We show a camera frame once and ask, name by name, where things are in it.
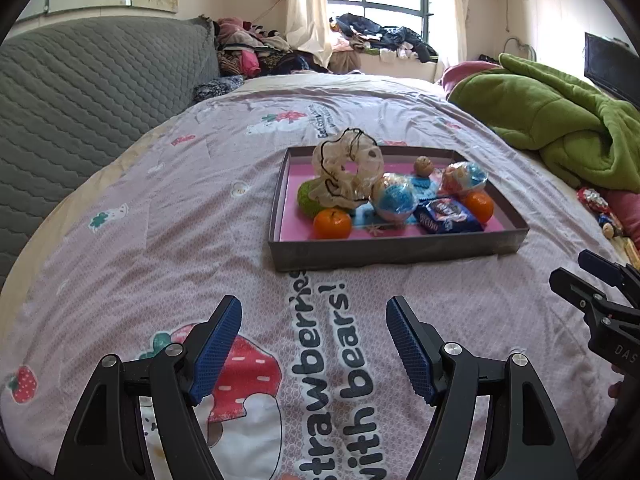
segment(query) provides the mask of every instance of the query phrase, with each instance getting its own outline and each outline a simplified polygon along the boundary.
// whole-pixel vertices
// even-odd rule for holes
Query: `pile of clothes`
[[[360,68],[358,54],[380,56],[382,62],[396,58],[438,62],[438,53],[407,27],[382,27],[364,16],[343,14],[330,19],[334,53],[329,69],[346,73]]]
[[[240,18],[222,18],[217,25],[218,63],[223,76],[247,79],[298,70],[327,72],[311,54],[292,50],[277,30],[267,32]]]

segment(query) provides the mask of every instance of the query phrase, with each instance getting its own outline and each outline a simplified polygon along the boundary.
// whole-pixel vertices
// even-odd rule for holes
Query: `pink clothing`
[[[244,22],[240,18],[220,18],[218,25],[220,26],[220,34],[218,35],[220,44],[225,44],[228,38],[238,30],[242,30],[243,32],[251,34],[254,38],[258,38],[254,32],[244,29]]]
[[[602,197],[622,222],[626,235],[640,250],[640,194],[630,191],[602,190]]]
[[[240,51],[240,70],[247,77],[260,75],[260,64],[255,53],[247,50]]]
[[[482,70],[489,70],[492,68],[501,68],[500,65],[494,65],[486,61],[465,61],[456,66],[451,66],[444,71],[442,75],[442,87],[447,94],[447,99],[456,85],[466,79],[470,75]]]
[[[342,35],[341,32],[331,33],[331,48],[334,52],[350,52],[353,50],[349,41]]]

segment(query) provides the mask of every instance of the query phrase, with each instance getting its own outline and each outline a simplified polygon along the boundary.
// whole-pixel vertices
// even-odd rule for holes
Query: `metal screw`
[[[118,360],[116,359],[115,355],[105,355],[102,358],[102,361],[100,362],[100,364],[102,366],[104,366],[105,368],[111,368],[114,364],[116,364],[118,362]]]
[[[444,351],[449,355],[460,355],[462,354],[462,346],[458,343],[447,343],[444,345]]]
[[[164,349],[164,353],[169,357],[176,357],[182,353],[182,345],[180,343],[172,343]]]
[[[513,359],[513,362],[518,366],[526,366],[529,363],[527,356],[524,354],[514,354],[511,356],[511,359]]]

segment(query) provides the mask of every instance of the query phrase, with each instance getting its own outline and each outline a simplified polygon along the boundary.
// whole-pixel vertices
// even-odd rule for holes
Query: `window frame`
[[[403,14],[419,16],[422,18],[422,38],[425,43],[427,43],[427,40],[429,39],[429,16],[433,16],[433,13],[429,12],[429,0],[420,0],[420,10],[387,4],[377,4],[374,2],[368,2],[367,0],[362,0],[361,2],[354,0],[327,0],[327,3],[337,5],[354,5],[363,7],[364,9],[391,10],[393,12],[402,12]]]

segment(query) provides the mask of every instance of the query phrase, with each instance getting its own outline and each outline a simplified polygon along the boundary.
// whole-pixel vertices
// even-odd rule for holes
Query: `pillow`
[[[442,87],[447,94],[447,98],[460,81],[477,72],[482,72],[482,70],[489,70],[492,68],[501,67],[500,65],[494,65],[493,63],[488,63],[486,61],[465,61],[459,65],[447,68],[444,71],[444,74],[442,74]]]
[[[630,191],[602,190],[602,197],[620,219],[626,235],[640,250],[640,194]]]

